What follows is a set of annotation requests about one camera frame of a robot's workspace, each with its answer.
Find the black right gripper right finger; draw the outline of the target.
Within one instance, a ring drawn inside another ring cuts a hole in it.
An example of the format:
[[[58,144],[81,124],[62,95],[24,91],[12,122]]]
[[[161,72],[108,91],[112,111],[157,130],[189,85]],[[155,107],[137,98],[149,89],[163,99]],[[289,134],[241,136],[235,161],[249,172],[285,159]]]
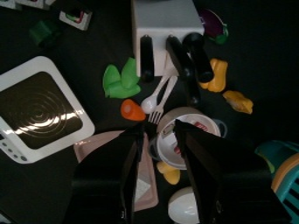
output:
[[[291,224],[265,160],[187,122],[173,128],[200,224]]]

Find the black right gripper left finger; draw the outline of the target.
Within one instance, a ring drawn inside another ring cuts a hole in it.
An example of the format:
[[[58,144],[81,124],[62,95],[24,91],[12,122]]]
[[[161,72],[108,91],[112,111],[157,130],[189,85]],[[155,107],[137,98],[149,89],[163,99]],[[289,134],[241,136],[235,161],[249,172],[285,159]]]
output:
[[[139,123],[79,163],[61,224],[132,224],[137,168],[144,144]]]

